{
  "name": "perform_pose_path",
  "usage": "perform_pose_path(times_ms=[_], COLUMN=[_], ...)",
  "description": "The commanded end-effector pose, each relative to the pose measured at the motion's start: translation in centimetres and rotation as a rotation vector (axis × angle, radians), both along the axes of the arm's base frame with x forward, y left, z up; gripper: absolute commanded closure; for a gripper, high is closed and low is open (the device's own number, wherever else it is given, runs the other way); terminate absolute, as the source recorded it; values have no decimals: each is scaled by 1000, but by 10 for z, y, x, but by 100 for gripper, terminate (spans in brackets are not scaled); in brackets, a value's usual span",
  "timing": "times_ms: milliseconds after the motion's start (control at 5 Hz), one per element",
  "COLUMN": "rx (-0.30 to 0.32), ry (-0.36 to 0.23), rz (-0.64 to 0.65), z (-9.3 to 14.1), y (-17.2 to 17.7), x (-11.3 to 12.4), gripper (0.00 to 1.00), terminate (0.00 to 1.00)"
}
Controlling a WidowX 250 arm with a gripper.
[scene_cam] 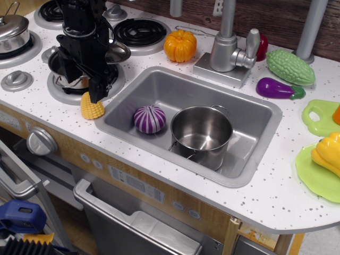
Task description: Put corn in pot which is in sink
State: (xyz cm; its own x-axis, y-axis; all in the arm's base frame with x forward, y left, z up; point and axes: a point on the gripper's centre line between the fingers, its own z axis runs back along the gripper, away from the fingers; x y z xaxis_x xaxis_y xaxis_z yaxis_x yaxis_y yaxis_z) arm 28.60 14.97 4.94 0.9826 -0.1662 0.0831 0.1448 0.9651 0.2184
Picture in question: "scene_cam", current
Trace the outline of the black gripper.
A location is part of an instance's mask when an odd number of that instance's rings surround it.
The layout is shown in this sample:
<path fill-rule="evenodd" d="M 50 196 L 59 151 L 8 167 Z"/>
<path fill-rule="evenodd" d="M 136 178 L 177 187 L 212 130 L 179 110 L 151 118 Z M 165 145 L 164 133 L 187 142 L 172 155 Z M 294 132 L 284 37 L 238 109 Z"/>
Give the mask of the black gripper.
<path fill-rule="evenodd" d="M 111 70 L 105 56 L 109 50 L 109 27 L 96 24 L 93 33 L 85 36 L 58 35 L 59 62 L 67 82 L 71 84 L 83 74 L 90 77 L 89 95 L 92 103 L 108 96 L 116 71 Z"/>

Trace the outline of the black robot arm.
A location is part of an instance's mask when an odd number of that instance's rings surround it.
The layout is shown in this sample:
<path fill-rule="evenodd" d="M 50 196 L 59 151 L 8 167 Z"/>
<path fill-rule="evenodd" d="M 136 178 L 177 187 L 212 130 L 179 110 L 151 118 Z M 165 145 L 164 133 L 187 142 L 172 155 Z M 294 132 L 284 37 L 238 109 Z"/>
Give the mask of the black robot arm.
<path fill-rule="evenodd" d="M 103 17 L 105 1 L 57 1 L 63 14 L 63 34 L 57 36 L 58 60 L 69 83 L 82 75 L 89 77 L 92 103 L 108 96 L 118 71 L 106 62 L 109 30 L 112 26 Z"/>

